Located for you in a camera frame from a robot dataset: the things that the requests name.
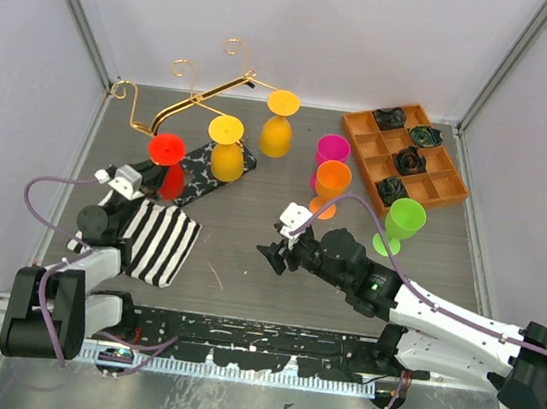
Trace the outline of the red plastic wine glass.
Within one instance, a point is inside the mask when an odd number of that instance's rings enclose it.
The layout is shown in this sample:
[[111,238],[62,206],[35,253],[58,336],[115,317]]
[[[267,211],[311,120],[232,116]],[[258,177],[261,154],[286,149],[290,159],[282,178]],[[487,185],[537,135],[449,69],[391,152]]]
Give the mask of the red plastic wine glass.
[[187,152],[185,142],[175,134],[161,134],[152,139],[148,149],[150,159],[166,170],[158,189],[159,195],[166,201],[179,198],[184,191],[185,183],[181,164]]

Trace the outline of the orange plastic wine glass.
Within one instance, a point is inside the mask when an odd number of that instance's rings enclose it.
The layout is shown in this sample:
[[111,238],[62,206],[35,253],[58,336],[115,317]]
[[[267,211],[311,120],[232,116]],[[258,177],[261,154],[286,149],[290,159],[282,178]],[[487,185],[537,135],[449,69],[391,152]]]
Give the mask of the orange plastic wine glass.
[[320,164],[315,176],[316,196],[309,203],[309,210],[319,220],[329,220],[336,214],[335,205],[328,206],[323,212],[319,210],[330,200],[346,193],[352,177],[351,169],[338,160],[328,160]]

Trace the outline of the yellow plastic wine glass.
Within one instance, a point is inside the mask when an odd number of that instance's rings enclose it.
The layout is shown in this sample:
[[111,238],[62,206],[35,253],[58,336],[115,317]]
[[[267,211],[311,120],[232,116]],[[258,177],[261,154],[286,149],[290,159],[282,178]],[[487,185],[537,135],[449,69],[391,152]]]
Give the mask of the yellow plastic wine glass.
[[267,107],[273,116],[265,122],[260,135],[260,150],[272,158],[285,156],[292,145],[292,126],[289,117],[301,107],[300,100],[289,90],[275,90],[267,97]]

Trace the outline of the gold wine glass rack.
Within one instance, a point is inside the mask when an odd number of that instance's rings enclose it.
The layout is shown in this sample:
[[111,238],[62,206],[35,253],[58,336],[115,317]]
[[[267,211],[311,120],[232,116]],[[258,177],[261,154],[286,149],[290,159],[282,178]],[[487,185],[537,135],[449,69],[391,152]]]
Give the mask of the gold wine glass rack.
[[[224,92],[230,91],[240,86],[249,86],[250,88],[255,88],[256,86],[267,86],[265,82],[262,82],[258,79],[256,74],[257,72],[252,70],[248,66],[248,50],[249,49],[246,46],[245,42],[239,38],[230,38],[226,40],[223,43],[223,51],[225,53],[230,56],[236,54],[242,55],[243,72],[241,73],[241,75],[206,91],[197,93],[194,89],[189,89],[188,96],[185,99],[182,99],[175,104],[163,108],[160,112],[155,114],[155,117],[150,124],[146,124],[135,119],[135,111],[137,108],[139,96],[139,87],[135,82],[129,80],[118,80],[111,86],[110,96],[113,99],[123,100],[127,97],[129,91],[133,92],[129,125],[134,131],[147,136],[151,142],[152,139],[155,138],[157,135],[163,134],[160,131],[160,128],[170,117],[174,117],[179,113],[183,113],[186,110],[190,110],[192,108],[203,108],[204,110],[209,110],[216,115],[215,117],[217,117],[226,113],[220,112],[215,108],[207,106],[205,104],[206,101],[213,99],[216,96],[220,96]],[[252,154],[248,151],[248,149],[245,148],[242,141],[243,136],[242,140],[240,141],[240,145],[242,146],[242,150],[244,153],[244,172],[242,173],[243,175],[255,169],[256,161],[254,157],[252,157]],[[212,150],[214,147],[215,143],[212,141],[211,138],[210,142],[194,150],[190,150],[186,147],[187,152],[185,153],[185,156],[181,161],[183,167],[182,169],[184,170],[185,174],[184,191],[181,193],[179,198],[167,202],[173,202],[175,205],[183,207],[191,204],[197,199],[200,199],[202,196],[207,195],[212,191],[215,191],[217,188],[225,186],[225,184],[229,183],[217,180],[211,172],[210,162]],[[145,160],[142,163],[133,165],[132,167],[139,173],[142,169],[148,167],[161,168],[150,159],[149,153],[148,156],[149,158],[147,161]]]

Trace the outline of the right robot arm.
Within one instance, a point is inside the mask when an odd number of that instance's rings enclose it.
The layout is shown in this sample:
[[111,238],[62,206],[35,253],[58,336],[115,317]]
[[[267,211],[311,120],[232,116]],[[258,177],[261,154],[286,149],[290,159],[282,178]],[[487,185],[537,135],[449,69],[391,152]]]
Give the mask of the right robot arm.
[[307,229],[258,251],[277,275],[304,269],[341,291],[354,311],[386,322],[372,356],[381,373],[438,373],[496,394],[508,409],[547,409],[547,327],[458,307],[403,282],[365,249],[339,228],[320,239]]

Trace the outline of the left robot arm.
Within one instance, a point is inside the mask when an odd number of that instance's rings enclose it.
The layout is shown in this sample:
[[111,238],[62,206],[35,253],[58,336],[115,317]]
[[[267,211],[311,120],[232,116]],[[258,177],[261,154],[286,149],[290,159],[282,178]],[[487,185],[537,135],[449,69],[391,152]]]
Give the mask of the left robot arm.
[[77,215],[79,253],[16,273],[0,332],[5,357],[65,363],[76,357],[85,339],[107,334],[122,342],[139,326],[131,295],[101,291],[99,285],[130,269],[134,240],[128,226],[145,200],[144,177],[124,165],[101,169],[94,179],[109,186],[110,194]]

